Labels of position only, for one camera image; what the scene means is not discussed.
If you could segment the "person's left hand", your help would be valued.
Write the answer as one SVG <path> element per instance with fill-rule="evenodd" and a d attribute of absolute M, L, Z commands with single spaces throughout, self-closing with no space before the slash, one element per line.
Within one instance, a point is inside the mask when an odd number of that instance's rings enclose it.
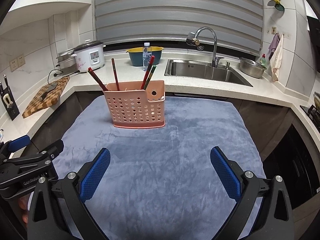
<path fill-rule="evenodd" d="M 24 224 L 28 224 L 28 214 L 29 214 L 29 211 L 28 211 L 28 203 L 29 203 L 29 197 L 30 197 L 30 194 L 28 195 L 25 195 L 21 198 L 18 199 L 18 206 L 20 207 L 21 209 L 21 212 L 22 212 L 22 220 L 24 222 Z"/>

